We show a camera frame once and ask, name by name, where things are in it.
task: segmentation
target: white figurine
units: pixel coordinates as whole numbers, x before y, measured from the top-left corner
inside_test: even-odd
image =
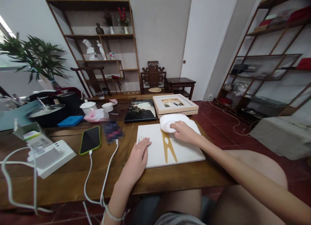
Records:
[[[99,51],[100,51],[101,55],[103,56],[104,60],[106,61],[107,58],[106,58],[106,55],[105,55],[105,51],[103,49],[102,44],[99,42],[99,40],[97,40],[97,46],[99,47]]]
[[[91,45],[91,42],[88,39],[83,40],[83,44],[86,45],[87,50],[86,50],[86,55],[88,56],[90,61],[96,61],[98,58],[96,58],[96,52],[94,51],[94,48]]]

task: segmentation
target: window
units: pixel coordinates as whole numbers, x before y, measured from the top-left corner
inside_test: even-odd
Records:
[[[5,36],[12,36],[16,37],[8,25],[5,23],[3,18],[0,16],[0,42],[3,42]],[[23,63],[18,62],[11,62],[12,58],[8,57],[7,55],[0,55],[0,68],[1,67],[19,67],[24,65]]]

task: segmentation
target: charging cable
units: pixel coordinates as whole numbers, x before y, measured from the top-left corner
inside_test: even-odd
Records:
[[[103,188],[102,188],[102,190],[101,190],[100,201],[99,201],[99,202],[91,200],[91,199],[88,197],[87,193],[86,193],[86,183],[87,183],[87,180],[88,180],[88,178],[89,178],[89,176],[90,176],[90,173],[91,173],[91,170],[92,170],[92,164],[93,164],[93,161],[92,161],[92,153],[93,153],[93,151],[90,150],[89,155],[90,155],[90,159],[91,159],[91,167],[90,167],[90,171],[89,171],[89,173],[88,173],[88,175],[87,175],[87,178],[86,178],[86,181],[85,181],[85,184],[84,184],[84,196],[86,197],[86,199],[87,199],[89,202],[94,203],[94,204],[99,204],[99,205],[101,205],[102,207],[105,208],[105,212],[104,212],[104,215],[103,215],[103,220],[104,220],[105,214],[106,214],[106,212],[107,212],[110,218],[112,218],[112,219],[115,220],[115,221],[123,221],[123,224],[124,224],[125,216],[128,214],[128,212],[129,212],[130,210],[128,210],[127,212],[124,212],[123,217],[121,217],[121,218],[116,218],[116,217],[114,217],[114,216],[110,213],[110,211],[109,211],[109,209],[108,209],[108,205],[107,205],[107,204],[105,203],[105,201],[104,201],[104,189],[105,189],[105,185],[106,185],[106,181],[107,181],[107,177],[108,177],[108,172],[109,172],[109,169],[110,169],[110,165],[111,165],[112,159],[113,159],[113,157],[114,157],[114,155],[115,155],[115,153],[117,152],[118,147],[119,147],[118,139],[116,140],[116,144],[117,144],[117,148],[116,148],[116,150],[114,151],[114,153],[112,154],[112,156],[111,156],[111,158],[110,158],[110,161],[109,161],[109,164],[108,164],[108,168],[107,168],[107,173],[106,173],[105,180],[104,180],[104,184],[103,184]],[[88,219],[90,225],[92,225],[91,219],[90,219],[90,217],[89,217],[89,215],[88,215],[88,212],[87,212],[87,208],[86,208],[85,202],[83,202],[83,206],[84,206],[84,209],[85,209],[85,212],[86,212],[86,215],[87,215],[87,219]]]
[[[267,136],[271,135],[271,134],[275,131],[275,129],[273,129],[273,130],[270,131],[267,135],[264,135],[264,136],[261,136],[261,137],[253,137],[253,136],[249,135],[250,132],[247,133],[247,134],[245,134],[245,133],[244,133],[244,130],[245,130],[245,129],[242,130],[242,133],[243,133],[243,134],[239,134],[239,133],[237,133],[237,132],[234,130],[234,128],[235,128],[236,126],[239,126],[239,125],[241,124],[241,123],[240,123],[240,120],[239,120],[238,118],[236,118],[235,116],[232,116],[231,114],[226,113],[226,112],[225,112],[225,111],[226,111],[225,109],[221,109],[221,108],[218,108],[218,107],[214,106],[214,105],[211,103],[210,100],[208,100],[208,102],[209,102],[210,105],[212,105],[213,107],[215,107],[215,108],[217,108],[217,109],[219,109],[219,110],[222,110],[225,114],[227,114],[227,115],[229,115],[229,116],[231,116],[231,117],[237,119],[237,121],[239,122],[239,124],[237,124],[237,125],[235,125],[235,126],[233,127],[233,131],[234,131],[236,134],[240,135],[240,136],[247,136],[247,137],[251,137],[251,138],[264,138],[264,137],[267,137]],[[258,121],[252,122],[252,123],[250,124],[250,126],[249,126],[249,129],[250,129],[250,127],[251,127],[252,124],[254,124],[255,122],[258,122]]]
[[[48,212],[48,213],[53,213],[54,211],[52,210],[48,210],[45,208],[41,208],[41,207],[37,207],[37,161],[36,161],[36,157],[34,156],[33,162],[34,165],[26,163],[26,162],[19,162],[19,161],[8,161],[9,164],[24,164],[26,166],[29,167],[33,167],[33,206],[31,205],[27,205],[27,204],[22,204],[22,203],[18,203],[16,201],[14,201],[13,199],[13,188],[12,188],[12,181],[11,181],[11,177],[9,175],[9,173],[6,170],[6,163],[7,160],[16,152],[24,150],[24,149],[30,149],[33,153],[34,153],[34,149],[32,148],[31,145],[27,144],[27,147],[23,147],[20,149],[17,149],[15,151],[13,151],[12,153],[10,153],[2,162],[1,162],[1,170],[3,172],[3,175],[6,179],[6,183],[7,183],[7,188],[8,188],[8,198],[9,198],[9,202],[17,207],[23,207],[23,208],[27,208],[27,209],[33,209],[35,211],[35,214],[39,216],[38,210],[43,211],[43,212]]]

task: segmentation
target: green leaves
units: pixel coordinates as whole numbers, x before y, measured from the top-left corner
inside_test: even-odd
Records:
[[[54,78],[55,75],[68,79],[63,73],[63,70],[68,69],[62,66],[62,62],[66,59],[59,55],[65,51],[58,46],[31,35],[28,36],[28,41],[23,41],[19,39],[17,33],[17,38],[5,37],[4,42],[0,43],[0,54],[8,55],[14,59],[12,62],[25,63],[16,72],[30,67],[29,70],[25,70],[30,72],[29,82],[32,81],[33,74],[36,74],[36,80],[39,79],[40,74],[48,79]]]

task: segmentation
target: smartphone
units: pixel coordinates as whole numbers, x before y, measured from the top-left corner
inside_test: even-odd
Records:
[[[101,134],[99,126],[87,129],[82,134],[80,155],[85,155],[90,150],[96,150],[101,146]]]

